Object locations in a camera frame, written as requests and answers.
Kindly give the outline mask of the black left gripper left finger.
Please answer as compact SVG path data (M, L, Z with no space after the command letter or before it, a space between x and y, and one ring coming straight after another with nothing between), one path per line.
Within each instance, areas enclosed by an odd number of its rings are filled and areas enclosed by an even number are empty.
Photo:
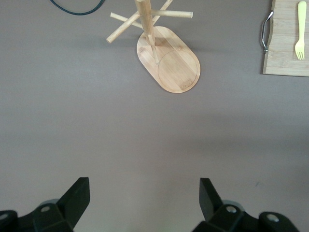
M80 177L60 199L41 203L19 217L14 210L0 212L2 232L72 232L90 203L88 177Z

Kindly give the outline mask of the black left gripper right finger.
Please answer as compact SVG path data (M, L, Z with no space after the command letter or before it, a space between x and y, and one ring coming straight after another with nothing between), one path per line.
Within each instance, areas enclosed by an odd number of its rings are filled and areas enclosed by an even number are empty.
M208 178L199 183L199 204L204 216L195 232L297 232L299 229L286 216L262 212L250 216L234 203L224 203Z

